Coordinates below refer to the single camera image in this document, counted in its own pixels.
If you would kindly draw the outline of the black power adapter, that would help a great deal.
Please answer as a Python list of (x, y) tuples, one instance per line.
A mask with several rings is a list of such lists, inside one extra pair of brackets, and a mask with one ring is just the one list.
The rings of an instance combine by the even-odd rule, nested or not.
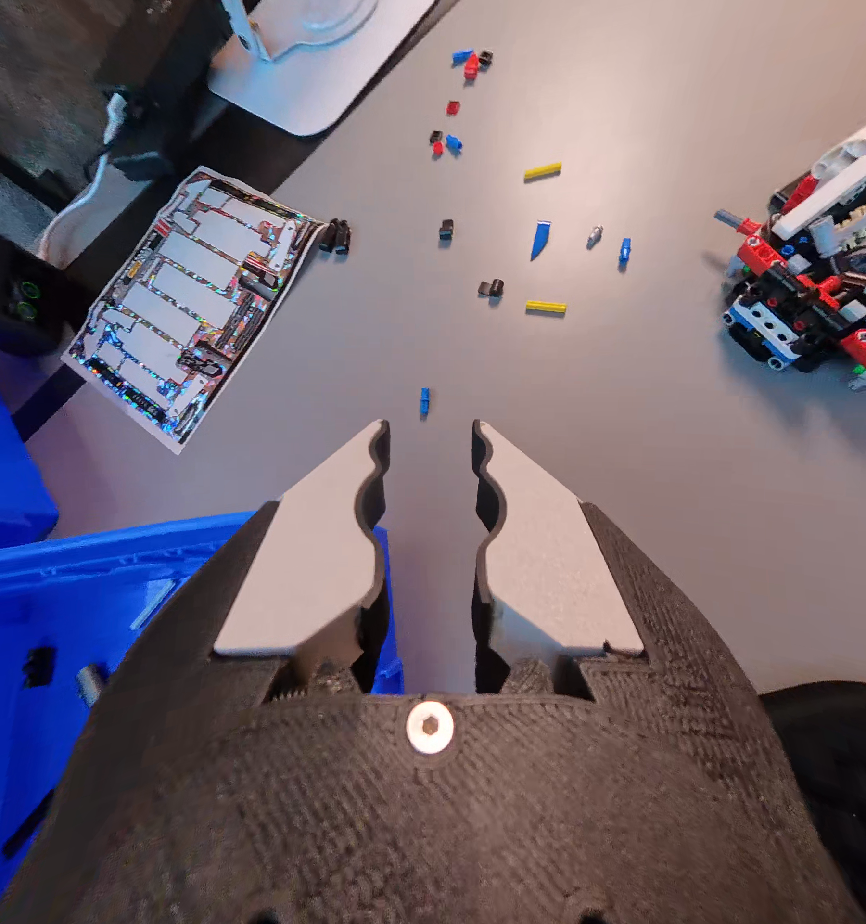
[(175, 105), (154, 100), (142, 90), (116, 89), (112, 136), (104, 141), (108, 164), (128, 180), (144, 182), (173, 175), (202, 132), (207, 81), (191, 84)]

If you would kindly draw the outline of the scattered small lego pieces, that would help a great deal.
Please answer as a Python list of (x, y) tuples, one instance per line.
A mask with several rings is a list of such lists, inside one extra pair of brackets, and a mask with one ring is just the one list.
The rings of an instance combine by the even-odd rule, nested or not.
[[(484, 49), (481, 52), (475, 52), (473, 48), (462, 49), (453, 52), (451, 55), (451, 65), (453, 67), (462, 67), (462, 79), (465, 84), (474, 83), (479, 73), (491, 67), (493, 63), (493, 52)], [(450, 133), (443, 133), (436, 130), (431, 132), (429, 137), (429, 146), (433, 157), (439, 158), (445, 153), (460, 154), (462, 152), (461, 140)], [(523, 173), (524, 183), (532, 184), (535, 181), (554, 178), (561, 173), (562, 163), (552, 163), (549, 165), (534, 167)], [(445, 218), (441, 221), (438, 229), (439, 243), (449, 245), (454, 238), (454, 220)], [(588, 236), (586, 247), (594, 248), (601, 240), (603, 234), (602, 226), (595, 227)], [(550, 237), (550, 222), (540, 221), (536, 224), (533, 247), (531, 249), (531, 260), (534, 260), (546, 247)], [(625, 237), (618, 254), (617, 265), (620, 270), (628, 267), (632, 256), (632, 239)], [(505, 283), (499, 279), (488, 282), (484, 281), (479, 285), (477, 294), (479, 297), (487, 299), (489, 302), (498, 302), (503, 296)], [(526, 302), (525, 311), (528, 314), (538, 314), (545, 316), (562, 317), (567, 312), (567, 306), (564, 303), (548, 302), (539, 299), (530, 299)]]

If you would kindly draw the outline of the lego race car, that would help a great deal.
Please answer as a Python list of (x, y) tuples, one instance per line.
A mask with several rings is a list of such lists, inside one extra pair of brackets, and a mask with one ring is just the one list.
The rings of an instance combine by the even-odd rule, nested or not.
[(775, 191), (764, 219), (714, 217), (740, 237), (722, 312), (732, 341), (776, 372), (847, 359), (848, 387), (866, 390), (866, 125)]

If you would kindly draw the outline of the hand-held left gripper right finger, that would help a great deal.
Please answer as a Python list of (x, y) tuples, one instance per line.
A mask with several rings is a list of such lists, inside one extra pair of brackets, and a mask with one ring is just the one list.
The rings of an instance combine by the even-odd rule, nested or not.
[(645, 644), (580, 498), (484, 421), (472, 425), (476, 685), (535, 662), (551, 685), (581, 659), (641, 659)]

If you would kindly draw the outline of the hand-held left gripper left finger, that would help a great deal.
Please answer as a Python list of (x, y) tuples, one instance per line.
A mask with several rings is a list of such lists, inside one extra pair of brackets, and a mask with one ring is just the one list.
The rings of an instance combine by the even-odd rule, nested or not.
[(214, 642), (231, 658), (286, 657), (302, 679), (352, 667), (374, 646), (362, 622), (382, 597), (391, 427), (372, 421), (280, 497)]

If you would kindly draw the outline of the white stand base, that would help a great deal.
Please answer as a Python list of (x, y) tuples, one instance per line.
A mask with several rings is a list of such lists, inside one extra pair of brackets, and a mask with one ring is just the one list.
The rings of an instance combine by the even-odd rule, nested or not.
[(297, 137), (335, 124), (432, 1), (223, 1), (232, 35), (208, 88)]

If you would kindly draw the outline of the sticker sheet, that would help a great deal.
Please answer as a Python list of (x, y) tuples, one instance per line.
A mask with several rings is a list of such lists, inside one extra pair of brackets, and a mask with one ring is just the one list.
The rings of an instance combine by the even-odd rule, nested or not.
[(61, 363), (178, 456), (330, 229), (198, 167), (105, 284)]

